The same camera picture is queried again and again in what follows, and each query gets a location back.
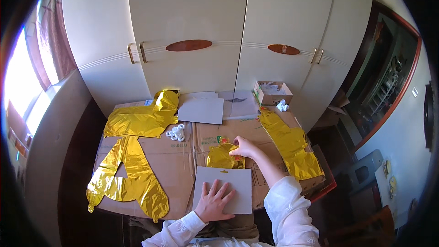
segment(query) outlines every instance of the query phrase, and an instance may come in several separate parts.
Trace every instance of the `deflated foil balloon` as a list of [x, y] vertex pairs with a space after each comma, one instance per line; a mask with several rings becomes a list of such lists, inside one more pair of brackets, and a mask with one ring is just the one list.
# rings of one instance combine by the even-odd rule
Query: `deflated foil balloon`
[[137, 135], [160, 137], [169, 124], [176, 124], [174, 116], [178, 107], [178, 93], [160, 91], [150, 106], [118, 108], [108, 117], [104, 137]]
[[296, 180], [303, 180], [324, 174], [315, 154], [304, 150], [308, 145], [304, 130], [288, 127], [276, 113], [266, 107], [260, 107], [260, 112], [261, 124], [276, 145], [290, 175]]
[[242, 156], [229, 156], [229, 152], [238, 146], [229, 143], [227, 138], [219, 139], [220, 145], [211, 146], [207, 154], [206, 167], [226, 168], [226, 169], [245, 169], [245, 161]]
[[[110, 114], [104, 137], [122, 136], [122, 139], [101, 162], [87, 186], [90, 212], [106, 195], [117, 201], [137, 200], [140, 208], [155, 223], [168, 213], [168, 197], [152, 172], [137, 138], [160, 137], [169, 124], [178, 122], [178, 117], [174, 116], [177, 107], [178, 92], [169, 90], [158, 92], [150, 106], [119, 108]], [[128, 178], [114, 177], [121, 162]]]
[[[158, 183], [137, 136], [117, 140], [87, 186], [88, 211], [93, 212], [104, 195], [117, 201], [137, 200], [155, 223], [169, 211], [168, 197]], [[114, 177], [124, 163], [128, 178]]]

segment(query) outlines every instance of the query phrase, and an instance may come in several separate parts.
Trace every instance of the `person's left hand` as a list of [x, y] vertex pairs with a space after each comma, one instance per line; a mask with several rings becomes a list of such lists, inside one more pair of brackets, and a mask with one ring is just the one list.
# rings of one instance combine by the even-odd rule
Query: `person's left hand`
[[226, 192], [229, 183], [225, 183], [217, 191], [218, 179], [215, 179], [212, 187], [210, 188], [209, 194], [207, 194], [207, 183], [203, 183], [203, 189], [201, 191], [201, 198], [198, 202], [197, 207], [194, 212], [198, 215], [202, 222], [207, 223], [211, 221], [231, 219], [235, 217], [232, 214], [223, 214], [222, 210], [224, 206], [229, 202], [235, 195], [236, 190], [232, 190], [224, 198], [222, 196]]

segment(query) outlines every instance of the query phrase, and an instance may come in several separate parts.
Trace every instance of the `white wardrobe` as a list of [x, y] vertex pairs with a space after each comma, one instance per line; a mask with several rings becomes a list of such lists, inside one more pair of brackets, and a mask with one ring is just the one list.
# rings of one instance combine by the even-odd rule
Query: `white wardrobe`
[[[162, 89], [251, 90], [284, 81], [308, 132], [329, 105], [364, 36], [372, 0], [63, 0], [69, 42], [93, 97], [117, 103]], [[207, 48], [166, 50], [179, 41]], [[131, 44], [131, 58], [127, 50]], [[270, 44], [292, 46], [288, 55]]]

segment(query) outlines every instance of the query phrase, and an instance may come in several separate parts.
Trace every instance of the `light switch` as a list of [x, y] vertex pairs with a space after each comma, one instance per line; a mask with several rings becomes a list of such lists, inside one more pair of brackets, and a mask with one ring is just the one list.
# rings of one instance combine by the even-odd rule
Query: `light switch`
[[416, 90], [416, 87], [413, 87], [412, 94], [414, 97], [418, 96], [418, 90]]

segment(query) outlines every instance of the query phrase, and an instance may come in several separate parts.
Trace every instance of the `hand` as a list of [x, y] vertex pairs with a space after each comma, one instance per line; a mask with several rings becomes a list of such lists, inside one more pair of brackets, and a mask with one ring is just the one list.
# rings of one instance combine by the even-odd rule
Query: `hand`
[[229, 152], [230, 156], [245, 156], [256, 160], [260, 156], [266, 156], [266, 154], [256, 147], [250, 140], [246, 140], [242, 136], [237, 136], [233, 142], [239, 147]]
[[215, 193], [217, 191], [218, 181], [218, 179], [215, 179], [210, 188], [209, 194], [207, 194], [207, 183], [203, 182], [201, 198], [194, 212], [204, 223], [235, 217], [235, 215], [232, 214], [223, 214], [222, 210], [227, 202], [233, 198], [236, 190], [232, 190], [228, 195], [222, 198], [229, 184], [225, 183], [222, 185], [221, 189]]

